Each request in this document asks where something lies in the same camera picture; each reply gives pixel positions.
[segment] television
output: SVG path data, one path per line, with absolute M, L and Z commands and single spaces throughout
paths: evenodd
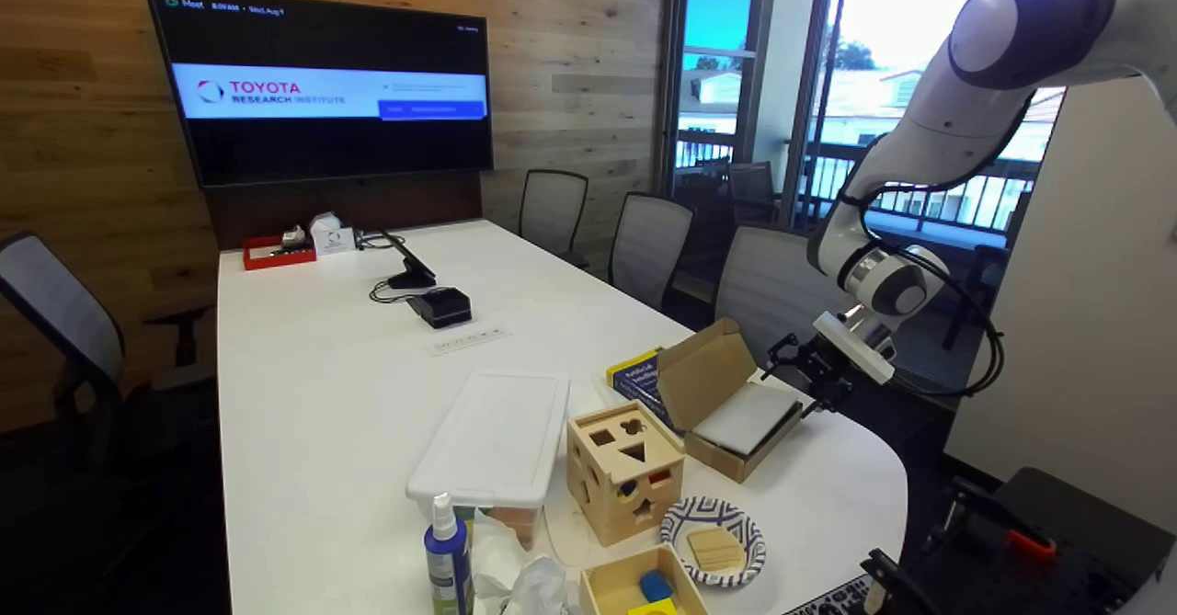
M 147 2 L 201 187 L 494 168 L 485 18 Z

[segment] blue spray bottle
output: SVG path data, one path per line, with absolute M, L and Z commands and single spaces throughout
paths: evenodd
M 450 494 L 433 499 L 433 524 L 425 532 L 433 615 L 471 615 L 474 590 L 470 577 L 466 523 L 454 519 Z

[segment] patterned paper plate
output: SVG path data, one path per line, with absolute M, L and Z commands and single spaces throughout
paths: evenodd
M 710 573 L 693 564 L 694 554 L 686 536 L 706 528 L 724 528 L 744 544 L 744 567 L 730 573 Z M 724 499 L 692 496 L 681 499 L 666 512 L 661 524 L 661 541 L 670 542 L 681 557 L 686 573 L 694 582 L 720 588 L 733 588 L 752 581 L 764 567 L 765 544 L 760 528 L 739 507 Z

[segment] white table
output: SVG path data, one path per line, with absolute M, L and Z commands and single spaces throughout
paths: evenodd
M 432 611 L 427 523 L 404 489 L 468 373 L 568 373 L 570 414 L 580 415 L 620 401 L 604 386 L 607 365 L 690 335 L 487 221 L 400 234 L 439 285 L 471 296 L 473 327 L 497 325 L 508 337 L 431 355 L 438 337 L 472 326 L 432 330 L 408 306 L 372 303 L 372 285 L 403 270 L 395 250 L 259 272 L 245 272 L 238 250 L 221 255 L 218 372 L 237 615 Z M 753 583 L 704 591 L 716 615 L 779 615 L 858 575 L 871 548 L 898 559 L 903 544 L 903 464 L 842 415 L 811 415 L 744 484 L 687 459 L 684 494 L 731 499 L 767 542 Z M 561 448 L 546 504 L 551 539 L 538 548 L 594 564 L 657 539 L 651 530 L 601 549 L 573 507 Z

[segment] shape sorter cube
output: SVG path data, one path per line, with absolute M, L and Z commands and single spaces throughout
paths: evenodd
M 683 441 L 641 402 L 568 421 L 568 490 L 601 546 L 654 528 L 683 494 Z

